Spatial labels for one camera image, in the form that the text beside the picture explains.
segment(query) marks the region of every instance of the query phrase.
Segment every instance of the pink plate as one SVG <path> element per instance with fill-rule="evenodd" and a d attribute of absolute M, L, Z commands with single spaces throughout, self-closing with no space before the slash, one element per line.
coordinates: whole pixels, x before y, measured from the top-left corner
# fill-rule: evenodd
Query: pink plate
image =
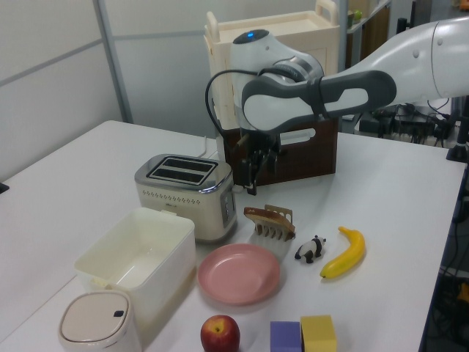
<path fill-rule="evenodd" d="M 276 257 L 261 246 L 229 244 L 204 259 L 197 279 L 200 288 L 216 301 L 252 304 L 277 288 L 280 266 Z"/>

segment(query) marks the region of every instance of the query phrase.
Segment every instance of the white wall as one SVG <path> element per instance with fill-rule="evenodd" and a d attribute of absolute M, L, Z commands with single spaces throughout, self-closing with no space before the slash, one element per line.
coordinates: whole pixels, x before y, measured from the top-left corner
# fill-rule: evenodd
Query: white wall
<path fill-rule="evenodd" d="M 0 0 L 0 182 L 121 120 L 93 0 Z"/>
<path fill-rule="evenodd" d="M 204 104 L 210 79 L 204 25 L 314 10 L 315 0 L 100 0 L 134 123 L 214 136 Z"/>

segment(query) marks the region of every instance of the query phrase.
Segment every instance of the toaster vent holes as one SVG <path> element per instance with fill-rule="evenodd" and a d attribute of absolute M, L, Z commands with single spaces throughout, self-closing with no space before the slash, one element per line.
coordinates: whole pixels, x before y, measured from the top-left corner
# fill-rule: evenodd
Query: toaster vent holes
<path fill-rule="evenodd" d="M 144 196 L 151 196 L 151 197 L 156 197 L 156 198 L 161 198 L 161 199 L 166 199 L 166 200 L 172 200 L 174 202 L 179 202 L 179 203 L 200 205 L 200 200 L 196 200 L 196 199 L 168 196 L 165 194 L 159 194 L 159 193 L 150 192 L 150 191 L 142 191 L 142 194 Z"/>

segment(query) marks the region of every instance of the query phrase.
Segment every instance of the red apple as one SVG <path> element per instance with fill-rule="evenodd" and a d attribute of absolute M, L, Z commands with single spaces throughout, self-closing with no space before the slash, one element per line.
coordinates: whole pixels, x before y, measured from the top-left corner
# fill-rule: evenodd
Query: red apple
<path fill-rule="evenodd" d="M 240 349 L 240 328 L 228 315 L 208 318 L 200 330 L 205 352 L 237 352 Z"/>

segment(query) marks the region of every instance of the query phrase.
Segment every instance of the toaster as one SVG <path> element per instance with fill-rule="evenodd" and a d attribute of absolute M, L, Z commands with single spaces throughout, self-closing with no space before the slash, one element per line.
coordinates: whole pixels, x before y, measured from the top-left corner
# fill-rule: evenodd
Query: toaster
<path fill-rule="evenodd" d="M 135 182 L 143 207 L 192 220 L 196 241 L 219 241 L 236 224 L 232 168 L 223 161 L 157 155 L 135 173 Z"/>

